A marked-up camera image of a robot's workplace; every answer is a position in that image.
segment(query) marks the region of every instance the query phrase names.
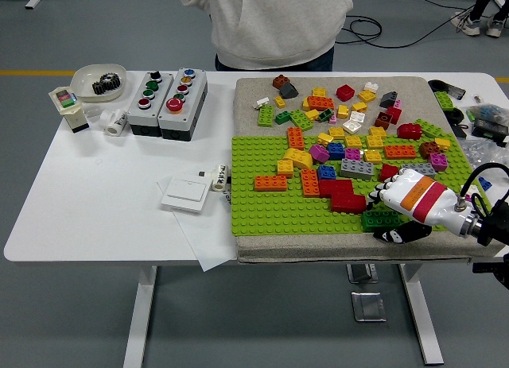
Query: table leg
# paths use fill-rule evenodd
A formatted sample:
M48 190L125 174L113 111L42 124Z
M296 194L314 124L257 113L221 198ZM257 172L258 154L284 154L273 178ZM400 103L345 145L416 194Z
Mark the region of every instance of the table leg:
M124 368L141 368L143 364L156 274L157 266L147 266L141 269L136 301L134 302L133 319L130 322Z
M426 365L436 366L443 364L444 359L442 358L437 335L435 334L428 305L426 304L421 282L419 281L418 270L421 266L422 264L401 264L399 265L399 271L405 286L412 317L414 318L415 329L418 333L422 358Z

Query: small device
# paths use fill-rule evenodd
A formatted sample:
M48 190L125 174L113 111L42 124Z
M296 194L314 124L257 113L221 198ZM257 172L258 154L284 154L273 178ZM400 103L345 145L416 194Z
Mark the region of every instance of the small device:
M49 93L59 114L62 115L73 133L88 128L88 122L81 101L70 87L57 87Z

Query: yellow lego brick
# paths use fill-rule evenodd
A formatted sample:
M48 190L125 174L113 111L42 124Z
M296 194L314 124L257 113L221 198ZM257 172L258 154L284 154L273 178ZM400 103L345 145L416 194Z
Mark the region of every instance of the yellow lego brick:
M308 103L308 97L307 96L304 98L304 102L302 102L302 110L303 111L309 111L309 103Z
M293 161L278 160L278 175L293 177Z
M383 140L379 135L367 135L366 142L369 149L383 149Z
M336 117L338 119L346 119L346 118L348 118L348 106L345 106L344 104L340 104L340 106L337 107Z
M378 135L383 139L387 138L387 133L382 127L370 127L369 128L369 134L370 135Z
M305 113L305 116L307 116L310 121L318 120L318 116L320 116L320 111L319 110L307 111Z
M352 111L366 112L367 111L366 103L358 102L358 103L352 104Z
M364 103L369 103L371 102L372 100L375 100L376 99L376 95L373 94L371 91L369 90L363 90L361 91L358 95L357 95L360 100L362 100Z
M325 98L327 96L327 90L323 87L315 87L313 88L312 96L321 96L322 98Z
M363 143L360 140L360 137L352 135L352 136L345 136L344 142L348 148L363 148Z
M319 144L322 144L324 147L327 147L328 143L330 143L333 140L334 140L334 137L332 137L331 135L327 135L327 134L322 132L321 134L318 135L317 142Z
M341 127L330 127L328 134L331 135L334 140L344 140L344 130Z
M291 160L293 166L299 169L311 169L313 166L313 157L306 151L300 151L295 148L288 148L283 160Z
M286 103L285 103L285 101L283 100L283 98L281 96L276 96L274 98L274 102L276 103L276 106L278 106L278 108L285 108L286 107Z
M447 139L435 138L435 143L442 152L446 152L451 147L451 142Z
M382 164L382 155L377 149L365 149L364 161L373 164Z

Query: orange lego brick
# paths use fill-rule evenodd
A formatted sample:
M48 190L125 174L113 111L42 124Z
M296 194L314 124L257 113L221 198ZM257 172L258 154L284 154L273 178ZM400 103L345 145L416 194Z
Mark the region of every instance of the orange lego brick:
M414 159L417 157L413 145L386 145L383 147L383 152L388 160Z
M321 96L308 96L308 104L311 110L325 111L328 108L334 110L334 101L332 98L323 98Z
M301 170L302 192L304 197L320 197L316 169Z
M301 127L289 127L286 135L288 136L288 146L290 148L304 150L304 137L302 136Z
M254 178L254 189L258 192L283 192L288 190L286 177L278 176L256 176Z

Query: control box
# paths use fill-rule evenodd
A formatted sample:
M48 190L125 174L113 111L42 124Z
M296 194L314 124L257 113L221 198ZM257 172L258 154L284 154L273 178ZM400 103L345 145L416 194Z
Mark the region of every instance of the control box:
M179 69L157 117L162 137L190 141L206 95L205 70Z
M171 74L147 72L127 113L127 120L135 135L161 136L157 116L173 84Z

